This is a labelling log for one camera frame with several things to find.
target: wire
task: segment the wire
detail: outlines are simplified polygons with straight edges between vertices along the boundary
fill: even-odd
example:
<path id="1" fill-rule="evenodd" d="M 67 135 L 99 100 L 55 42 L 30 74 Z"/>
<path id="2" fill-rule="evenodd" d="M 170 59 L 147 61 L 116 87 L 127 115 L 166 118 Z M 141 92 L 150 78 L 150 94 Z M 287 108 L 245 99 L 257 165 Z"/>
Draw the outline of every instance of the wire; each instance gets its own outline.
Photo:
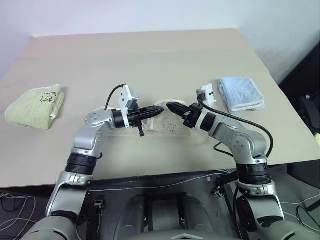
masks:
<path id="1" fill-rule="evenodd" d="M 16 240 L 16 239 L 23 233 L 23 231 L 26 229 L 26 227 L 28 226 L 28 224 L 31 222 L 31 218 L 32 218 L 32 216 L 33 216 L 34 213 L 35 213 L 35 209 L 36 209 L 36 205 L 37 205 L 37 200 L 36 200 L 35 197 L 33 197 L 33 200 L 34 200 L 34 205 L 33 205 L 32 213 L 31 213 L 28 221 L 26 222 L 26 224 L 24 225 L 24 227 L 22 228 L 22 230 L 19 232 L 19 234 L 17 235 L 17 237 L 16 237 L 14 240 Z"/>
<path id="2" fill-rule="evenodd" d="M 238 192 L 239 192 L 239 186 L 236 186 L 236 189 L 235 189 L 234 195 L 233 195 L 232 218 L 233 218 L 233 224 L 235 226 L 236 234 L 238 235 L 238 238 L 243 239 L 242 234 L 241 234 L 240 229 L 239 229 L 238 222 L 237 222 L 237 195 L 238 195 Z"/>
<path id="3" fill-rule="evenodd" d="M 104 110 L 107 110 L 108 109 L 108 105 L 109 105 L 109 102 L 110 102 L 110 99 L 112 97 L 112 95 L 114 94 L 114 92 L 119 89 L 119 88 L 123 88 L 124 87 L 124 84 L 120 84 L 118 86 L 116 86 L 110 93 L 109 97 L 108 97 L 108 100 L 106 101 L 106 104 L 105 104 L 105 107 L 104 107 Z"/>
<path id="4" fill-rule="evenodd" d="M 144 188 L 145 185 L 126 185 L 126 183 L 124 183 L 123 185 L 114 185 L 116 183 L 110 183 L 108 184 L 108 186 L 111 188 Z"/>
<path id="5" fill-rule="evenodd" d="M 209 107 L 208 105 L 206 105 L 206 104 L 204 103 L 204 101 L 203 101 L 202 98 L 201 98 L 201 95 L 199 95 L 199 97 L 198 97 L 198 102 L 199 102 L 205 109 L 207 109 L 207 110 L 209 110 L 209 111 L 211 111 L 211 112 L 214 112 L 214 113 L 216 113 L 216 114 L 220 114 L 220 115 L 226 116 L 226 117 L 228 117 L 228 118 L 231 118 L 231 119 L 234 119 L 234 120 L 243 122 L 243 123 L 245 123 L 245 124 L 252 125 L 252 126 L 254 126 L 254 127 L 256 127 L 256 128 L 258 128 L 258 129 L 261 129 L 262 131 L 264 131 L 264 132 L 268 135 L 268 137 L 270 138 L 270 147 L 269 147 L 268 152 L 266 153 L 266 156 L 267 156 L 267 157 L 270 156 L 270 154 L 271 154 L 271 152 L 272 152 L 272 149 L 274 148 L 274 138 L 272 137 L 271 133 L 270 133 L 266 128 L 264 128 L 263 126 L 261 126 L 261 125 L 259 125 L 259 124 L 257 124 L 257 123 L 254 123 L 254 122 L 252 122 L 252 121 L 248 121 L 248 120 L 242 119 L 242 118 L 240 118 L 240 117 L 233 116 L 233 115 L 231 115 L 231 114 L 225 113 L 225 112 L 223 112 L 223 111 L 215 110 L 215 109 Z"/>
<path id="6" fill-rule="evenodd" d="M 20 209 L 20 208 L 22 207 L 22 205 L 24 204 L 24 201 L 22 201 L 22 202 L 20 202 L 20 204 L 16 207 L 16 198 L 15 198 L 15 199 L 14 199 L 13 208 L 12 208 L 12 210 L 10 210 L 10 209 L 7 209 L 7 208 L 5 207 L 4 199 L 5 199 L 5 198 L 2 197 L 0 203 L 1 203 L 2 209 L 3 209 L 5 212 L 7 212 L 7 213 L 13 213 L 13 212 L 17 211 L 17 210 Z"/>
<path id="7" fill-rule="evenodd" d="M 0 234 L 0 239 L 15 239 L 15 236 L 9 236 L 9 235 L 4 235 L 4 234 Z"/>
<path id="8" fill-rule="evenodd" d="M 15 221 L 15 220 L 18 220 L 18 221 L 29 221 L 30 223 L 32 223 L 32 224 L 36 224 L 37 222 L 36 221 L 33 221 L 33 220 L 29 220 L 29 219 L 27 219 L 27 218 L 13 218 L 13 219 L 10 219 L 10 220 L 8 220 L 8 221 L 5 221 L 3 224 L 7 224 L 7 223 L 10 223 L 10 222 L 12 222 L 12 221 Z"/>
<path id="9" fill-rule="evenodd" d="M 174 184 L 170 184 L 170 185 L 164 185 L 164 186 L 142 186 L 142 187 L 128 187 L 128 188 L 115 188 L 115 189 L 101 189 L 101 190 L 90 190 L 90 192 L 106 192 L 106 191 L 122 191 L 122 190 L 132 190 L 132 189 L 160 189 L 160 188 L 168 188 L 168 187 L 172 187 L 172 186 L 176 186 L 179 184 L 184 184 L 184 183 L 188 183 L 191 182 L 193 180 L 197 180 L 197 179 L 202 179 L 202 178 L 207 178 L 210 177 L 212 175 L 227 175 L 227 173 L 212 173 L 209 175 L 205 175 L 205 176 L 199 176 L 199 177 L 195 177 L 189 180 L 185 180 L 185 181 L 180 181 Z"/>
<path id="10" fill-rule="evenodd" d="M 293 218 L 295 218 L 296 220 L 298 220 L 299 222 L 300 222 L 300 220 L 299 220 L 299 218 L 297 218 L 295 215 L 292 215 L 292 214 L 290 214 L 290 213 L 288 213 L 288 212 L 283 212 L 284 214 L 287 214 L 287 215 L 289 215 L 289 216 L 291 216 L 291 217 L 293 217 Z M 303 223 L 306 227 L 308 227 L 308 228 L 310 228 L 310 229 L 312 229 L 312 230 L 314 230 L 314 231 L 316 231 L 316 232 L 318 232 L 318 233 L 320 233 L 320 230 L 317 230 L 317 229 L 315 229 L 315 228 L 313 228 L 313 227 L 311 227 L 311 226 L 309 226 L 309 225 L 307 225 L 307 224 L 305 224 L 305 223 Z"/>
<path id="11" fill-rule="evenodd" d="M 293 204 L 293 205 L 299 205 L 299 204 L 303 204 L 304 202 L 306 202 L 306 201 L 308 201 L 308 200 L 310 200 L 310 199 L 315 199 L 315 198 L 317 198 L 317 197 L 320 197 L 320 194 L 318 194 L 318 195 L 315 195 L 315 196 L 312 196 L 312 197 L 309 197 L 309 198 L 307 198 L 307 199 L 305 199 L 305 200 L 302 200 L 302 201 L 300 201 L 300 202 L 280 202 L 281 204 Z"/>
<path id="12" fill-rule="evenodd" d="M 317 221 L 310 215 L 310 213 L 302 206 L 297 206 L 295 209 L 296 217 L 299 219 L 302 226 L 305 226 L 305 224 L 302 222 L 301 217 L 299 215 L 299 209 L 302 209 L 311 219 L 314 221 L 314 223 L 320 228 L 320 225 L 317 223 Z"/>
<path id="13" fill-rule="evenodd" d="M 22 212 L 23 212 L 23 210 L 24 210 L 24 208 L 25 208 L 25 206 L 26 206 L 26 202 L 27 202 L 27 199 L 28 199 L 28 198 L 31 198 L 31 197 L 27 196 L 27 197 L 25 198 L 24 203 L 23 203 L 23 206 L 22 206 L 22 209 L 21 209 L 18 217 L 15 219 L 15 221 L 14 221 L 13 223 L 11 223 L 10 225 L 6 226 L 5 228 L 0 229 L 0 232 L 6 230 L 6 229 L 8 229 L 8 228 L 10 228 L 12 225 L 14 225 L 14 224 L 17 222 L 17 220 L 20 218 L 20 216 L 21 216 L 21 214 L 22 214 Z"/>
<path id="14" fill-rule="evenodd" d="M 3 197 L 5 197 L 5 196 L 7 196 L 7 195 L 9 195 L 9 193 L 1 193 L 1 195 L 0 195 L 0 198 L 3 198 Z"/>
<path id="15" fill-rule="evenodd" d="M 75 228 L 75 232 L 76 232 L 76 236 L 78 237 L 78 239 L 79 239 L 79 240 L 82 240 L 81 237 L 79 236 L 79 233 L 78 233 L 78 229 L 77 229 L 77 228 Z"/>
<path id="16" fill-rule="evenodd" d="M 227 154 L 227 155 L 229 155 L 230 157 L 233 158 L 234 156 L 233 156 L 231 153 L 226 152 L 226 151 L 222 151 L 222 150 L 220 150 L 220 149 L 217 148 L 220 144 L 221 144 L 221 142 L 219 142 L 218 144 L 214 145 L 214 146 L 213 146 L 213 149 L 216 150 L 216 151 L 219 152 L 219 153 Z"/>
<path id="17" fill-rule="evenodd" d="M 219 170 L 219 171 L 227 173 L 227 174 L 231 174 L 231 172 L 229 170 L 227 170 L 227 169 L 222 169 L 222 170 Z"/>
<path id="18" fill-rule="evenodd" d="M 7 194 L 6 196 L 7 199 L 25 199 L 27 196 L 13 196 L 11 194 Z"/>
<path id="19" fill-rule="evenodd" d="M 96 235 L 97 236 L 99 234 L 99 229 L 100 229 L 100 218 L 101 218 L 101 215 L 99 215 L 99 224 L 98 224 L 98 229 L 96 230 Z"/>

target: towel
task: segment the towel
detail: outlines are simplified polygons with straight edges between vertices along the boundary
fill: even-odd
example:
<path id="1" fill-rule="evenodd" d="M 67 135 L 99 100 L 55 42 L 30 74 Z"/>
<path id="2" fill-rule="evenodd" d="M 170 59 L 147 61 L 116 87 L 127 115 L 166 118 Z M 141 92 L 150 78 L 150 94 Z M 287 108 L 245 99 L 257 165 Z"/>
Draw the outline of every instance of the towel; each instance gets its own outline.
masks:
<path id="1" fill-rule="evenodd" d="M 31 89 L 7 108 L 5 120 L 18 127 L 47 130 L 57 117 L 64 98 L 60 85 Z"/>
<path id="2" fill-rule="evenodd" d="M 264 96 L 249 77 L 220 77 L 218 85 L 230 113 L 265 107 Z"/>

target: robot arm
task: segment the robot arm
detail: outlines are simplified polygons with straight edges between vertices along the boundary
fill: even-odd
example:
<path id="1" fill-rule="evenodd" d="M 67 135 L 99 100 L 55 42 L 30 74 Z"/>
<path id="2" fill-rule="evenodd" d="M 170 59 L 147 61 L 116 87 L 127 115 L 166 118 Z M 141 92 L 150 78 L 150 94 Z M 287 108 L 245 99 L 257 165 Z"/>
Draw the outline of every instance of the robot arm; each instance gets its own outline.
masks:
<path id="1" fill-rule="evenodd" d="M 236 206 L 240 223 L 248 232 L 257 232 L 262 240 L 319 238 L 303 226 L 285 221 L 275 183 L 268 171 L 267 142 L 260 133 L 246 129 L 232 118 L 203 110 L 198 103 L 187 107 L 170 102 L 167 107 L 184 119 L 185 126 L 208 132 L 232 152 L 238 172 L 237 185 L 243 194 Z"/>
<path id="2" fill-rule="evenodd" d="M 76 224 L 86 208 L 86 186 L 94 179 L 93 171 L 102 157 L 101 147 L 108 140 L 107 135 L 119 128 L 138 127 L 143 137 L 141 121 L 164 110 L 160 106 L 139 108 L 137 101 L 132 89 L 124 85 L 118 99 L 120 110 L 101 110 L 86 116 L 83 127 L 75 134 L 66 168 L 60 173 L 49 199 L 46 217 L 36 223 L 23 240 L 77 238 Z"/>

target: cardboard sheet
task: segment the cardboard sheet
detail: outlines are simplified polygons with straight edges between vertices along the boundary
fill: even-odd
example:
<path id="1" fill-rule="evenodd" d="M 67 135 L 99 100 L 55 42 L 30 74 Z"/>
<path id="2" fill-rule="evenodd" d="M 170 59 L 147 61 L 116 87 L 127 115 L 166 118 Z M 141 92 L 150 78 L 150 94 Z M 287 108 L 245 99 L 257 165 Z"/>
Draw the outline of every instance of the cardboard sheet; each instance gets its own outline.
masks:
<path id="1" fill-rule="evenodd" d="M 216 80 L 250 77 L 265 108 L 238 116 L 273 135 L 270 165 L 320 158 L 320 147 L 267 68 L 236 30 L 115 33 L 33 38 L 0 81 L 0 187 L 55 183 L 64 170 L 76 131 L 86 115 L 103 106 L 114 86 L 127 83 L 140 107 L 163 99 L 196 102 L 196 89 L 213 83 L 218 110 L 226 111 Z M 6 108 L 33 88 L 61 84 L 59 116 L 49 130 L 9 125 Z M 117 105 L 117 93 L 110 105 Z M 110 136 L 96 179 L 234 168 L 213 150 L 206 132 L 190 136 Z"/>

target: white cloth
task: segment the white cloth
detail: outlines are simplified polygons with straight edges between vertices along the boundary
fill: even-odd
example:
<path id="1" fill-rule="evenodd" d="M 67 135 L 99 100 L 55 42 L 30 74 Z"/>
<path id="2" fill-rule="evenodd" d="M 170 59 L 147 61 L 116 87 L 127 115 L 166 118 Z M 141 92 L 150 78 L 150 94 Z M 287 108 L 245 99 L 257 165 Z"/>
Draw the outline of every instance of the white cloth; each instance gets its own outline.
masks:
<path id="1" fill-rule="evenodd" d="M 264 96 L 249 77 L 220 77 L 218 85 L 230 113 L 265 107 Z"/>

